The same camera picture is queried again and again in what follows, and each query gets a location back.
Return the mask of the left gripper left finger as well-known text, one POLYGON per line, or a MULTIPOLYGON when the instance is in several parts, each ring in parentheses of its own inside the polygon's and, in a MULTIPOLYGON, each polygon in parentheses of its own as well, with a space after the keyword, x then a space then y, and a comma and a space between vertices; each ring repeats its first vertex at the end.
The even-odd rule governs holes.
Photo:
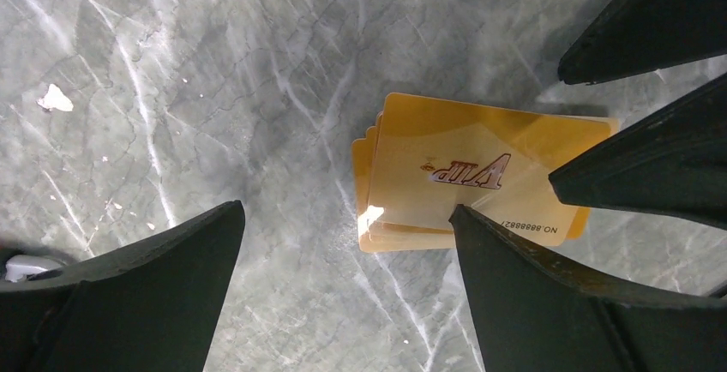
POLYGON ((4 371, 201 371, 243 240, 228 201, 103 255, 1 284, 4 371))

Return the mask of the gold credit card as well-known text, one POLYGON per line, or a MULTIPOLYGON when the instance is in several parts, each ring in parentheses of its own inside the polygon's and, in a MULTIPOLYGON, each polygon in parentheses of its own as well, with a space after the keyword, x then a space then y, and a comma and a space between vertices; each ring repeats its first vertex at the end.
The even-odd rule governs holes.
POLYGON ((451 249, 458 205, 543 246, 574 240, 590 211, 561 203, 548 176, 620 126, 613 117, 390 93, 351 144, 359 248, 451 249))

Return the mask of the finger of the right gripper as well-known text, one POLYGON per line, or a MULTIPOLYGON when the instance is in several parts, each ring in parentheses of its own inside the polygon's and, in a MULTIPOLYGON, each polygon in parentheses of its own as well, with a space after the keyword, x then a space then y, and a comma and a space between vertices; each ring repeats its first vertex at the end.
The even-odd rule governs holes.
POLYGON ((726 0, 611 0, 560 59, 569 85, 602 83, 726 52, 726 0))
POLYGON ((726 226, 726 77, 693 90, 549 175, 568 205, 726 226))

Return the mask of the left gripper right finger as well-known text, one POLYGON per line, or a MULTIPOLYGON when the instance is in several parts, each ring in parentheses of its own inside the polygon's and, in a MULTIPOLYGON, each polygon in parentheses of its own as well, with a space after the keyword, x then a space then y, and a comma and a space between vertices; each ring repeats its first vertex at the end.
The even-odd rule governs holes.
POLYGON ((725 300, 611 276, 463 205, 450 223, 488 371, 725 370, 725 300))

